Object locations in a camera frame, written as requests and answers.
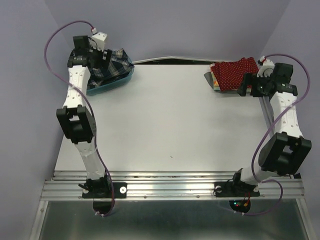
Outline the navy plaid skirt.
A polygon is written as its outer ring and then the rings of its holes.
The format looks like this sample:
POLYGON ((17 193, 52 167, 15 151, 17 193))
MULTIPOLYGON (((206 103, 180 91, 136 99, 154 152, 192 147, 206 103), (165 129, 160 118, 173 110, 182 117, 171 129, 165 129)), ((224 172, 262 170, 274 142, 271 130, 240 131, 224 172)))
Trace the navy plaid skirt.
POLYGON ((67 66, 88 67, 90 78, 87 94, 90 96, 125 85, 132 77, 134 64, 124 49, 98 51, 92 47, 75 47, 67 66))

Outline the red polka dot skirt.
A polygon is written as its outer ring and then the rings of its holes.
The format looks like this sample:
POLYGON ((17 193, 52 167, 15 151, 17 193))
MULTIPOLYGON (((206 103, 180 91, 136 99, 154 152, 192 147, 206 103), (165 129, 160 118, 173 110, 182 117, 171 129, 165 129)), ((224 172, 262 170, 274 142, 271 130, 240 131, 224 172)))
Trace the red polka dot skirt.
POLYGON ((236 91, 245 73, 256 74, 258 71, 253 57, 243 57, 238 61, 216 62, 210 65, 210 72, 214 73, 220 92, 236 91))

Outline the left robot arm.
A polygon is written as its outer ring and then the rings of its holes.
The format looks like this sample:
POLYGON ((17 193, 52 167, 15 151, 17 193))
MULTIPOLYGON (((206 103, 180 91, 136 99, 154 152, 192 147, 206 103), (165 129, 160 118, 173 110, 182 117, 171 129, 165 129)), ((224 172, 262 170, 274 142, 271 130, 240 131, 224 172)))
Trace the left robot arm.
POLYGON ((107 68, 110 50, 105 50, 107 34, 98 32, 73 37, 74 49, 68 62, 69 87, 62 108, 56 116, 62 131, 79 151, 86 169, 86 181, 81 184, 83 198, 112 198, 111 178, 101 161, 97 146, 97 124, 91 107, 86 102, 91 69, 107 68))

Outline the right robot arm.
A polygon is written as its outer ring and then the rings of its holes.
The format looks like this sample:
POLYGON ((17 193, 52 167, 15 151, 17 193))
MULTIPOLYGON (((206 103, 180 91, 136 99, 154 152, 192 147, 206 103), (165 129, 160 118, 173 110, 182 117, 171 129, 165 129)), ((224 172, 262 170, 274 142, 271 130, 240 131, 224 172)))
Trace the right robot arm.
POLYGON ((252 97, 268 98, 273 113, 269 132, 273 136, 258 144, 249 167, 234 174, 230 189, 235 195, 253 191, 273 174, 294 175, 312 148, 312 142, 304 138, 298 123, 295 106, 299 101, 298 90, 290 83, 293 66, 269 59, 260 61, 259 65, 257 73, 244 74, 237 93, 246 96, 250 86, 252 97))

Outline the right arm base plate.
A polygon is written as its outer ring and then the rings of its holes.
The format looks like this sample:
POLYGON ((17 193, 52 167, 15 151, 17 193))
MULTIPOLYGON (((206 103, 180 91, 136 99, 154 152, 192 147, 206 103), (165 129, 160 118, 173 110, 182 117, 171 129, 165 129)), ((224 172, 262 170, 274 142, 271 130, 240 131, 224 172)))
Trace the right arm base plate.
POLYGON ((241 198, 241 197, 259 197, 259 190, 255 191, 257 186, 246 183, 235 184, 232 181, 216 181, 214 184, 214 195, 218 198, 241 198))

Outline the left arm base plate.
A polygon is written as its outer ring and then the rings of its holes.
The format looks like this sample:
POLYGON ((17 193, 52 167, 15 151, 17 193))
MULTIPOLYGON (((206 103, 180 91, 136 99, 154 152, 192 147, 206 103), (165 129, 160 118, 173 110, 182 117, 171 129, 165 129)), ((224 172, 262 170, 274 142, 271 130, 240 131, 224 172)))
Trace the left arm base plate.
MULTIPOLYGON (((126 182, 114 182, 114 198, 115 199, 125 199, 127 197, 127 183, 126 182)), ((83 199, 111 199, 112 190, 111 187, 101 188, 98 191, 88 191, 86 189, 82 190, 83 199)))

